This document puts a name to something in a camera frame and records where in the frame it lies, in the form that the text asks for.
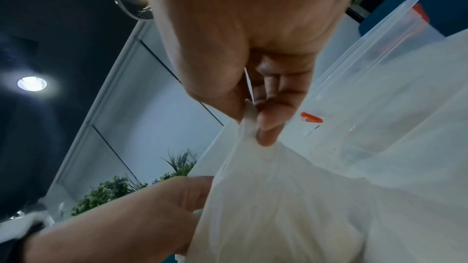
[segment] hand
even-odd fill
[[[174,177],[83,213],[26,241],[26,263],[161,262],[184,253],[212,177]]]
[[[241,120],[259,109],[272,145],[304,100],[315,59],[351,0],[150,0],[166,51],[187,93]]]

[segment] ceiling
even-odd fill
[[[0,0],[0,218],[46,194],[135,24],[113,0]]]

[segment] dark ceiling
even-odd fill
[[[113,0],[0,0],[0,218],[46,194],[135,24]]]

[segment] ceiling light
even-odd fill
[[[41,91],[47,86],[47,82],[44,79],[36,76],[24,77],[18,80],[17,84],[19,88],[30,92]]]

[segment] recessed light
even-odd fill
[[[41,91],[47,86],[47,82],[44,79],[36,76],[23,77],[18,80],[17,84],[19,88],[29,92]]]

